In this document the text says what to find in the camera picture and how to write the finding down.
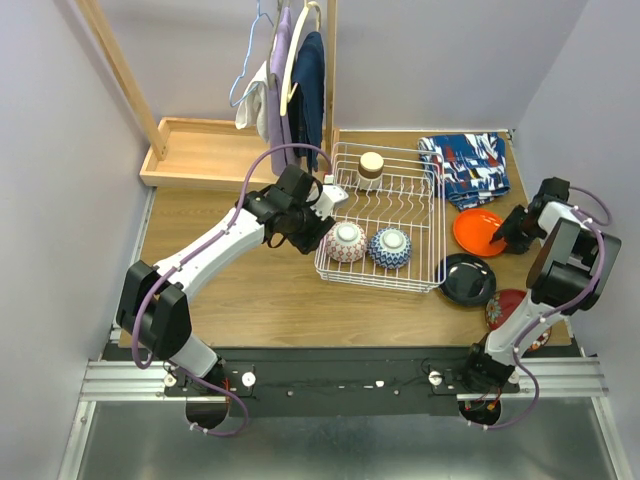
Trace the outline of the red white patterned bowl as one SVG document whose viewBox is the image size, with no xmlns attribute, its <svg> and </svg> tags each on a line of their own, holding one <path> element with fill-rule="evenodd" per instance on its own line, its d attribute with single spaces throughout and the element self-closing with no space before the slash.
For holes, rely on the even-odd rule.
<svg viewBox="0 0 640 480">
<path fill-rule="evenodd" d="M 367 237 L 364 230 L 354 222 L 336 223 L 326 235 L 325 251 L 340 263 L 354 263 L 366 252 Z"/>
</svg>

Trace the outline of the orange plate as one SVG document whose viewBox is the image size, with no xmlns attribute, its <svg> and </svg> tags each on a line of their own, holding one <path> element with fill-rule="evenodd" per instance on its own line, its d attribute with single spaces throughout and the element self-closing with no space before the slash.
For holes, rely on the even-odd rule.
<svg viewBox="0 0 640 480">
<path fill-rule="evenodd" d="M 453 235 L 458 245 L 472 255 L 497 256 L 507 247 L 503 239 L 492 240 L 502 222 L 500 216 L 486 209 L 469 209 L 455 218 Z"/>
</svg>

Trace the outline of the blue patterned bowl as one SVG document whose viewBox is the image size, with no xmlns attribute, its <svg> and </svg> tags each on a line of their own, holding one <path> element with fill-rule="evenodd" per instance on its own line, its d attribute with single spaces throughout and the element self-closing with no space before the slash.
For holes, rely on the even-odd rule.
<svg viewBox="0 0 640 480">
<path fill-rule="evenodd" d="M 402 230 L 387 227 L 377 231 L 369 240 L 368 254 L 373 263 L 384 269 L 400 269 L 409 263 L 412 243 Z"/>
</svg>

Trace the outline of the red floral plate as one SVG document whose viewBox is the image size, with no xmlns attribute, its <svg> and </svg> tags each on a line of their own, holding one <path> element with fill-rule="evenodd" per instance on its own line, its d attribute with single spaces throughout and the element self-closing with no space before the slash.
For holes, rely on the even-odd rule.
<svg viewBox="0 0 640 480">
<path fill-rule="evenodd" d="M 516 311 L 526 298 L 526 292 L 519 289 L 501 289 L 489 299 L 485 306 L 485 322 L 489 331 L 500 328 Z M 532 353 L 544 347 L 551 338 L 552 329 L 546 329 L 532 344 L 527 352 Z"/>
</svg>

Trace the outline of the white wire dish rack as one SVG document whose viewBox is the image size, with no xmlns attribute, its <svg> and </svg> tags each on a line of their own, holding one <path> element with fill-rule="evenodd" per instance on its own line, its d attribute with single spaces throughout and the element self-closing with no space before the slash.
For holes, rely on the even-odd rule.
<svg viewBox="0 0 640 480">
<path fill-rule="evenodd" d="M 357 188 L 357 166 L 365 152 L 376 152 L 384 159 L 382 184 L 375 191 Z M 404 267 L 384 269 L 373 263 L 368 252 L 354 263 L 332 260 L 323 242 L 315 255 L 320 278 L 416 293 L 439 287 L 436 269 L 447 255 L 446 199 L 444 182 L 423 166 L 421 156 L 427 152 L 338 142 L 332 154 L 335 182 L 349 194 L 349 199 L 334 210 L 336 221 L 359 225 L 366 234 L 367 245 L 377 231 L 398 228 L 409 236 L 412 254 Z"/>
</svg>

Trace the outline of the white metal cup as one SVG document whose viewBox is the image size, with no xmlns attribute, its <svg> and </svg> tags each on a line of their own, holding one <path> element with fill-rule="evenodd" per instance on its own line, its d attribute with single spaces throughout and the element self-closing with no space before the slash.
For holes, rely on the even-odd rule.
<svg viewBox="0 0 640 480">
<path fill-rule="evenodd" d="M 382 184 L 384 159 L 376 152 L 365 152 L 357 166 L 357 188 L 364 191 L 378 190 Z"/>
</svg>

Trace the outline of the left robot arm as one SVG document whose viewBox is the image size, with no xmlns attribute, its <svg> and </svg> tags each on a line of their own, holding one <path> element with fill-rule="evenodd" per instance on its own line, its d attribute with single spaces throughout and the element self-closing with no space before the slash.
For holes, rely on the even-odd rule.
<svg viewBox="0 0 640 480">
<path fill-rule="evenodd" d="M 221 359 L 193 332 L 190 302 L 224 268 L 275 236 L 302 254 L 315 251 L 335 224 L 333 210 L 347 198 L 343 188 L 286 167 L 276 183 L 246 192 L 217 225 L 178 253 L 153 266 L 142 260 L 131 265 L 117 324 L 153 358 L 186 370 L 197 393 L 214 393 L 221 385 Z"/>
</svg>

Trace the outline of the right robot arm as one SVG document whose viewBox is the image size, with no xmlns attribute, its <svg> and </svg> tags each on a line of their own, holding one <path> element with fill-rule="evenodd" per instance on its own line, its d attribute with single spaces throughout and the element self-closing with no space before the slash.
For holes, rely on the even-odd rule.
<svg viewBox="0 0 640 480">
<path fill-rule="evenodd" d="M 462 384 L 474 392 L 502 388 L 518 361 L 547 329 L 587 311 L 599 300 L 622 241 L 602 231 L 611 213 L 599 220 L 578 205 L 570 193 L 584 190 L 557 177 L 542 181 L 531 203 L 514 207 L 491 237 L 513 252 L 543 241 L 527 279 L 527 293 L 505 322 L 479 343 L 460 367 Z"/>
</svg>

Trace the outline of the wooden clothes rack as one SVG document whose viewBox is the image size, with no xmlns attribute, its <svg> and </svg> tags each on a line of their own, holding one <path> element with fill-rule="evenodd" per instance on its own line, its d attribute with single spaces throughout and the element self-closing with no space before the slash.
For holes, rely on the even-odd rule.
<svg viewBox="0 0 640 480">
<path fill-rule="evenodd" d="M 139 177 L 148 187 L 236 190 L 266 145 L 231 121 L 164 117 L 156 121 L 111 26 L 96 1 L 76 3 L 100 46 L 149 150 Z"/>
</svg>

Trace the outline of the navy hanging garment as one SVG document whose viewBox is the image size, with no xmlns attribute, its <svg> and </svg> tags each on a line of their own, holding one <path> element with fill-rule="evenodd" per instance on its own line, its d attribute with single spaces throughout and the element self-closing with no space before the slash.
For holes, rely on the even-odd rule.
<svg viewBox="0 0 640 480">
<path fill-rule="evenodd" d="M 288 105 L 293 143 L 321 147 L 324 121 L 325 53 L 319 32 L 309 33 L 298 51 L 292 83 L 296 84 Z"/>
</svg>

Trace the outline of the white hanging garment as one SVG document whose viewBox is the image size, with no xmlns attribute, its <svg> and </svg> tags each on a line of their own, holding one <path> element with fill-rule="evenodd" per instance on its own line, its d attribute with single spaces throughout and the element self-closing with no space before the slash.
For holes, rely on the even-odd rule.
<svg viewBox="0 0 640 480">
<path fill-rule="evenodd" d="M 267 66 L 263 62 L 245 89 L 235 118 L 238 130 L 255 127 L 259 137 L 266 143 L 269 142 L 268 92 Z"/>
</svg>

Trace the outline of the cream wooden hanger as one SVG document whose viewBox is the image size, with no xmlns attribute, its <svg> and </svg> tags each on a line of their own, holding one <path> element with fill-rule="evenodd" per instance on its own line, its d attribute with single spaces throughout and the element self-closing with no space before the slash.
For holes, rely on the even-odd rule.
<svg viewBox="0 0 640 480">
<path fill-rule="evenodd" d="M 297 58 L 298 44 L 300 41 L 302 30 L 305 26 L 307 17 L 312 11 L 315 12 L 315 30 L 320 31 L 322 26 L 322 9 L 320 7 L 320 4 L 317 1 L 305 1 L 293 29 L 289 51 L 286 59 L 280 95 L 279 113 L 281 117 L 284 117 L 287 114 L 288 105 L 297 89 L 297 85 L 292 80 L 293 68 Z"/>
</svg>

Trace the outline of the grey hanger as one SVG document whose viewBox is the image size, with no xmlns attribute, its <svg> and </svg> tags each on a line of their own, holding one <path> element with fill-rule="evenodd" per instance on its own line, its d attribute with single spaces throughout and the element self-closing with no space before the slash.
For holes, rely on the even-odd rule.
<svg viewBox="0 0 640 480">
<path fill-rule="evenodd" d="M 276 17 L 276 21 L 274 22 L 273 31 L 272 31 L 272 38 L 271 38 L 271 44 L 270 44 L 270 47 L 269 47 L 269 50 L 268 50 L 268 56 L 267 56 L 267 59 L 266 59 L 266 76 L 267 76 L 267 85 L 268 85 L 269 89 L 271 89 L 273 87 L 273 84 L 274 84 L 273 73 L 272 73 L 272 69 L 271 69 L 271 61 L 272 61 L 272 56 L 273 56 L 273 53 L 274 53 L 275 47 L 276 47 L 278 27 L 279 27 L 279 25 L 281 23 L 284 9 L 285 8 L 289 8 L 290 4 L 291 4 L 290 0 L 278 0 L 277 1 L 277 17 Z"/>
</svg>

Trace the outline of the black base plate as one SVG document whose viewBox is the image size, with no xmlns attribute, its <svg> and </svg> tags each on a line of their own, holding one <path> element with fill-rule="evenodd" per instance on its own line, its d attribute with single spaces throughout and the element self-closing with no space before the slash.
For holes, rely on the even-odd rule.
<svg viewBox="0 0 640 480">
<path fill-rule="evenodd" d="M 231 414 L 455 416 L 463 398 L 518 392 L 472 379 L 465 347 L 221 348 L 215 383 L 236 394 Z"/>
</svg>

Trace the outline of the aluminium rail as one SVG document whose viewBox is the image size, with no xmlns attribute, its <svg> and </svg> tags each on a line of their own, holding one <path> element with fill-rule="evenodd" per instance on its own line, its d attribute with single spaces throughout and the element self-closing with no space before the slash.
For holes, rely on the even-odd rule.
<svg viewBox="0 0 640 480">
<path fill-rule="evenodd" d="M 609 394 L 600 361 L 595 357 L 525 358 L 516 370 L 517 385 L 503 390 L 504 399 L 598 398 Z M 176 387 L 160 364 L 146 370 L 129 361 L 90 362 L 80 399 L 85 402 L 180 401 L 202 394 Z"/>
</svg>

